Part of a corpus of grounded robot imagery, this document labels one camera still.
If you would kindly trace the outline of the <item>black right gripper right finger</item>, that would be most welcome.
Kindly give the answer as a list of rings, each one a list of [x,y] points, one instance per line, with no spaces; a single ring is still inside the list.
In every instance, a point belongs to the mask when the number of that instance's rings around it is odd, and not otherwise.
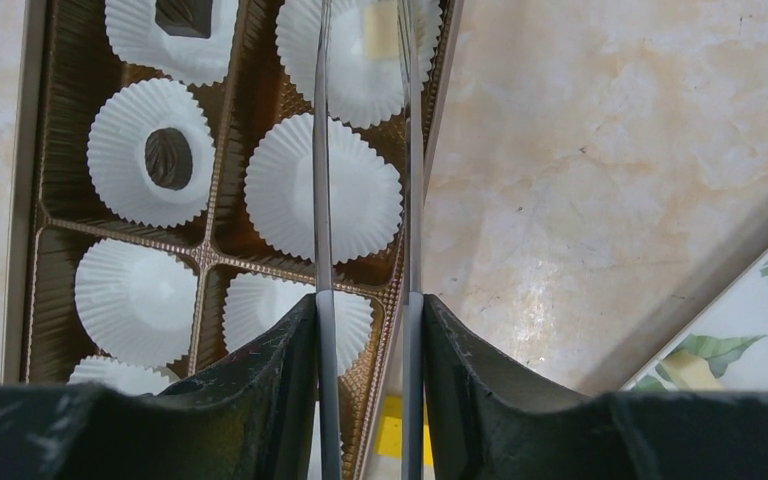
[[[507,356],[434,295],[422,328],[439,479],[768,479],[768,392],[590,397]]]

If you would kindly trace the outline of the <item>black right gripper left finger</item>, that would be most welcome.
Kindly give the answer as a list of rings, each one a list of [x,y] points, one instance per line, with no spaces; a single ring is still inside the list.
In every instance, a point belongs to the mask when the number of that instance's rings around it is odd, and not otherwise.
[[[312,295],[157,395],[0,386],[0,479],[303,479],[313,433]]]

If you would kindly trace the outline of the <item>brown chocolate box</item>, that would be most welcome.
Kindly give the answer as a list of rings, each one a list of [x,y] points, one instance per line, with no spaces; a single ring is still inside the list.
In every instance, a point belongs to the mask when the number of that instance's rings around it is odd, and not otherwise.
[[[198,280],[188,354],[168,366],[178,375],[203,370],[227,355],[221,317],[230,281],[260,273],[311,283],[314,265],[269,246],[255,231],[244,200],[246,168],[275,124],[312,113],[279,63],[276,20],[285,1],[238,1],[229,76],[188,86],[213,135],[216,159],[207,209],[177,227],[124,220],[91,184],[87,141],[109,97],[160,70],[116,57],[105,33],[103,1],[26,1],[23,85],[17,133],[7,287],[5,383],[63,383],[78,361],[106,353],[81,326],[74,302],[79,260],[98,241],[114,239],[168,251]],[[438,45],[422,94],[426,168],[439,135],[464,1],[430,1],[442,12]],[[342,477],[366,479],[379,430],[386,369],[402,313],[404,227],[381,252],[335,265],[338,290],[370,300],[370,339],[339,377]]]

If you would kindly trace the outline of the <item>dark leaf oval chocolate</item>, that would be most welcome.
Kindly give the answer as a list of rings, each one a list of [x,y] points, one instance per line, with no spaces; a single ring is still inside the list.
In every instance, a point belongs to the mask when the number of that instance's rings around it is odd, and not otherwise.
[[[145,169],[160,188],[182,190],[193,172],[193,156],[185,135],[175,128],[153,131],[145,142]]]

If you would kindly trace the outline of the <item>dark square chocolate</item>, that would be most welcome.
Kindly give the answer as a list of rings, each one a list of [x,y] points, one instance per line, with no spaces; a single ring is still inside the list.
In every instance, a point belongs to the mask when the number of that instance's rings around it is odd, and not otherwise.
[[[212,0],[156,0],[154,20],[170,36],[208,39],[212,13]]]

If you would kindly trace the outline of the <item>white chocolate square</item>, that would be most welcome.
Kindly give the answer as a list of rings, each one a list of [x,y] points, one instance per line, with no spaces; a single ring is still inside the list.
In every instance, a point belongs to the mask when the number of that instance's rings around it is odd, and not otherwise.
[[[399,55],[398,10],[395,1],[377,1],[362,9],[363,55],[370,61],[394,60]]]

